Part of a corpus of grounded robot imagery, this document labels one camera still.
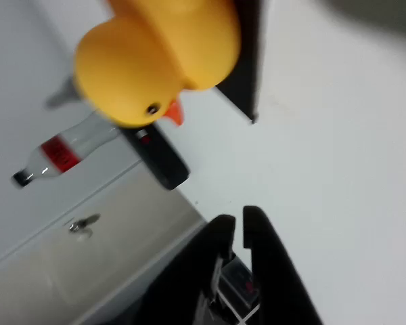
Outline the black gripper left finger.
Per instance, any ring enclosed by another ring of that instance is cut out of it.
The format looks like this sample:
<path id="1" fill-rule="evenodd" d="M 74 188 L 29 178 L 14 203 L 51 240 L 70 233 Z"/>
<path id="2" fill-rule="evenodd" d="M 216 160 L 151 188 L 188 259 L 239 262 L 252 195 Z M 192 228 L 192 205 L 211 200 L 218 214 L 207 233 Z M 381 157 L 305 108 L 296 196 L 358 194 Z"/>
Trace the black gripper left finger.
<path id="1" fill-rule="evenodd" d="M 235 217 L 207 223 L 145 292 L 136 324 L 203 324 L 217 298 L 223 262 L 232 256 Z"/>

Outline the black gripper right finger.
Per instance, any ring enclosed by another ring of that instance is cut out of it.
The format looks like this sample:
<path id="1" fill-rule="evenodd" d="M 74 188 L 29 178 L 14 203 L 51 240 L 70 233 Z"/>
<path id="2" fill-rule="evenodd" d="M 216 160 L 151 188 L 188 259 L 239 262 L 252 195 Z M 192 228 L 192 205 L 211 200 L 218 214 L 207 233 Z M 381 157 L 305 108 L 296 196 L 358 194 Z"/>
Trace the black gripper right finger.
<path id="1" fill-rule="evenodd" d="M 261 324 L 321 324 L 321 318 L 268 216 L 243 208 L 244 248 L 251 252 Z"/>

